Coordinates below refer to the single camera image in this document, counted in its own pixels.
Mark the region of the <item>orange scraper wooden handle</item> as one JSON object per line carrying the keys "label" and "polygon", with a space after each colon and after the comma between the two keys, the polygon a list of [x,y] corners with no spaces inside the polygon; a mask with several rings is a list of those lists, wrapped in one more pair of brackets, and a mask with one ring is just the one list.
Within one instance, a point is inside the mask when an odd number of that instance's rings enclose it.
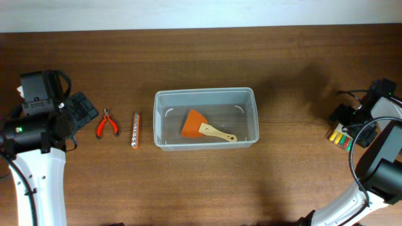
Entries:
{"label": "orange scraper wooden handle", "polygon": [[186,138],[211,136],[229,142],[237,142],[236,135],[228,134],[214,128],[201,113],[193,109],[189,111],[180,135]]}

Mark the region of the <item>clear plastic container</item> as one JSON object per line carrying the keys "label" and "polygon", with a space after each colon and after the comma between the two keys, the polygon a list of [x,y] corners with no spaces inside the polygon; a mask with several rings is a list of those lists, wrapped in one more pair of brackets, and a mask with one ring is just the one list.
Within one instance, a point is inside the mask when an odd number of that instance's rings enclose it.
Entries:
{"label": "clear plastic container", "polygon": [[153,133],[164,151],[248,148],[259,139],[254,92],[249,87],[159,91]]}

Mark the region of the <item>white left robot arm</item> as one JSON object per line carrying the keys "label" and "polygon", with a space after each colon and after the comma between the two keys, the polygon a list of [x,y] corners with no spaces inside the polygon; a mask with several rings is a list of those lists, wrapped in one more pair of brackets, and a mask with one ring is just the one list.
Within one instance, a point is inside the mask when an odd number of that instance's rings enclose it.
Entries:
{"label": "white left robot arm", "polygon": [[22,105],[24,117],[1,132],[16,189],[19,225],[66,225],[63,193],[66,141],[99,112],[82,93],[66,100],[35,99]]}

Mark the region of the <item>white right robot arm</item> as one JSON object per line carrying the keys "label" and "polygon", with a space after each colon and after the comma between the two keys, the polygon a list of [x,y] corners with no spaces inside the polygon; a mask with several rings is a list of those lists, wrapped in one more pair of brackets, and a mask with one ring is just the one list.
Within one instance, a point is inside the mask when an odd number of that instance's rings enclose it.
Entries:
{"label": "white right robot arm", "polygon": [[341,104],[330,116],[330,141],[349,152],[353,183],[297,225],[358,225],[366,215],[401,201],[401,100],[367,94],[357,109]]}

